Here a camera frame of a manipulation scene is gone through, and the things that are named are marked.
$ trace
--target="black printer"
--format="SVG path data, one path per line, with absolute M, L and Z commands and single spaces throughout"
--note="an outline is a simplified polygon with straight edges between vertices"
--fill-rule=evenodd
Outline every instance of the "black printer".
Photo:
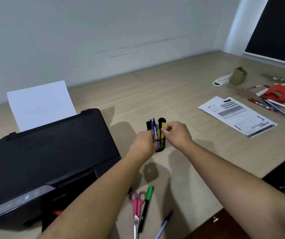
M 0 228 L 43 230 L 121 159 L 99 109 L 0 140 Z

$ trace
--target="scissors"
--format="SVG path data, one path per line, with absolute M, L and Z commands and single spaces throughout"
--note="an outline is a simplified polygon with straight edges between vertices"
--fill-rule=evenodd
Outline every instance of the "scissors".
M 141 213 L 141 206 L 146 201 L 146 192 L 141 191 L 139 193 L 133 192 L 129 195 L 129 201 L 133 206 L 133 231 L 134 231 L 134 239 L 138 239 L 138 226 L 139 226 L 139 218 Z

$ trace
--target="green marker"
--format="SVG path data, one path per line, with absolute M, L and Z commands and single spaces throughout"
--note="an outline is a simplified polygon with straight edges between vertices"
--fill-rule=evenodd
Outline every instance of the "green marker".
M 141 216 L 141 220 L 140 220 L 140 224 L 139 224 L 139 228 L 138 228 L 138 233 L 142 232 L 143 225 L 144 225 L 146 217 L 147 217 L 149 202 L 151 201 L 151 196 L 152 196 L 153 191 L 154 191 L 154 186 L 149 186 L 147 189 L 147 193 L 146 193 L 145 207 L 144 207 L 143 212 L 142 212 L 142 216 Z

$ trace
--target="white paper sheet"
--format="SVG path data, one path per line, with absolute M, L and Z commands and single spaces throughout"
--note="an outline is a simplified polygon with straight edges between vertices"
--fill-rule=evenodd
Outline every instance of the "white paper sheet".
M 256 136 L 277 125 L 231 97 L 222 99 L 216 96 L 199 106 L 199 109 L 248 137 Z
M 20 132 L 76 115 L 65 81 L 7 92 Z

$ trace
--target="desk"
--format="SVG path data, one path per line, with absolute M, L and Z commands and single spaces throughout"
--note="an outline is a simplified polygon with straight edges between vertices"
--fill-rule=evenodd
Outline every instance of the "desk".
M 246 99 L 255 90 L 231 85 L 216 87 L 215 79 L 242 66 L 248 72 L 241 87 L 272 85 L 273 76 L 285 70 L 223 52 L 212 52 L 152 68 L 116 76 L 69 89 L 76 112 L 99 108 L 116 146 L 124 156 L 146 121 L 164 117 L 187 124 L 194 141 L 258 177 L 265 176 L 285 160 L 285 116 L 268 111 Z M 198 109 L 214 96 L 234 99 L 276 122 L 278 126 L 254 138 Z M 18 132 L 8 104 L 0 106 L 0 138 Z M 222 206 L 184 155 L 167 143 L 141 168 L 133 189 L 155 186 L 144 233 L 153 238 L 166 214 L 174 209 L 166 238 L 182 238 L 219 211 Z M 23 232 L 0 231 L 0 238 L 36 238 L 37 225 Z M 133 238 L 132 206 L 126 199 L 111 238 Z

